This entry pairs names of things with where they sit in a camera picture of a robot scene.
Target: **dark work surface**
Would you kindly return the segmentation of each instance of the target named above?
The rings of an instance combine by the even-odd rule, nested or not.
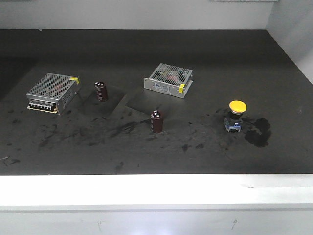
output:
[[[313,173],[313,87],[264,30],[0,30],[0,41],[1,175]],[[159,63],[194,71],[185,99],[143,89]],[[48,72],[81,78],[62,115],[26,109]],[[243,129],[227,133],[236,99]]]

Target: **electrolytic capacitor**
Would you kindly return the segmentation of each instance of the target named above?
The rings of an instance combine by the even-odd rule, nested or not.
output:
[[[108,99],[107,85],[104,82],[96,82],[95,88],[98,100],[106,101]]]
[[[160,133],[163,129],[163,115],[160,111],[154,110],[151,113],[151,130]]]

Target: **black smudge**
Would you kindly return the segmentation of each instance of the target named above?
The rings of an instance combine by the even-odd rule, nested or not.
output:
[[[196,146],[196,149],[199,149],[199,148],[204,148],[203,143],[200,143],[200,144],[198,144],[198,145]]]
[[[182,147],[182,150],[184,151],[184,153],[188,150],[188,145],[184,144]]]
[[[19,159],[12,159],[12,162],[10,165],[15,164],[15,163],[20,163],[21,161]]]
[[[12,121],[12,124],[16,124],[16,123],[19,123],[20,121],[18,120],[18,119],[14,119],[13,121]]]

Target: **dark liquid stain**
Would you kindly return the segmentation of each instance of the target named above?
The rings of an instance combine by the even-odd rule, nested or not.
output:
[[[256,130],[247,131],[245,139],[256,147],[265,147],[268,145],[268,139],[271,136],[270,123],[265,118],[260,118],[256,120],[255,123],[252,123],[260,132],[259,134]]]
[[[196,146],[196,149],[199,149],[199,148],[204,148],[204,145],[203,145],[203,143],[201,143],[201,144],[198,144],[198,145]]]
[[[188,145],[184,144],[181,148],[185,153],[188,150]]]
[[[270,124],[265,118],[260,118],[254,123],[255,127],[258,128],[262,133],[270,129]]]

